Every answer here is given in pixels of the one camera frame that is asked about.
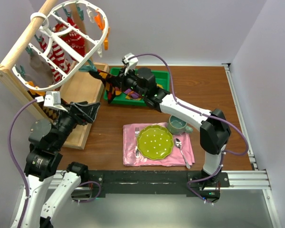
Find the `purple yellow striped sock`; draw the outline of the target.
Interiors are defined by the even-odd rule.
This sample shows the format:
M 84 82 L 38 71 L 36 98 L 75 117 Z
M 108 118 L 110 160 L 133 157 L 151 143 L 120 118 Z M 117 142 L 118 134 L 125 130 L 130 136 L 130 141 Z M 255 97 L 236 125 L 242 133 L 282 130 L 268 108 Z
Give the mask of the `purple yellow striped sock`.
M 128 100 L 140 101 L 142 99 L 142 97 L 138 93 L 134 92 L 131 89 L 127 89 L 123 93 L 125 94 L 125 98 Z

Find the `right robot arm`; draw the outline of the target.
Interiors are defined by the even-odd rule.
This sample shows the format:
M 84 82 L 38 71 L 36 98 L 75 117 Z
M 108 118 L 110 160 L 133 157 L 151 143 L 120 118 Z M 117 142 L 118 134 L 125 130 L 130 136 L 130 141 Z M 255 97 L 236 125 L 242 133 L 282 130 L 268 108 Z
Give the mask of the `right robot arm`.
M 152 71 L 146 67 L 138 70 L 123 67 L 116 78 L 122 91 L 131 89 L 149 108 L 178 117 L 199 131 L 200 145 L 205 151 L 200 181 L 206 186 L 214 186 L 219 181 L 223 151 L 231 135 L 223 112 L 201 109 L 178 99 L 173 93 L 158 87 Z

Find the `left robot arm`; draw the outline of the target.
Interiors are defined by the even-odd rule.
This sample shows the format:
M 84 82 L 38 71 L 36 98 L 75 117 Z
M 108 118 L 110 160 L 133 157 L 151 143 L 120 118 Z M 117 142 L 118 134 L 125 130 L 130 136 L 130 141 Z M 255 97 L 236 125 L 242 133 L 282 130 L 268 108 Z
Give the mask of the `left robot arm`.
M 52 228 L 58 212 L 67 201 L 71 201 L 71 193 L 76 187 L 92 183 L 88 166 L 72 162 L 53 194 L 46 198 L 62 159 L 60 150 L 63 144 L 77 125 L 94 122 L 99 107 L 99 102 L 59 104 L 59 117 L 54 123 L 48 119 L 33 123 L 24 169 L 20 168 L 11 145 L 8 145 L 11 158 L 24 181 L 19 208 L 11 225 L 13 228 Z

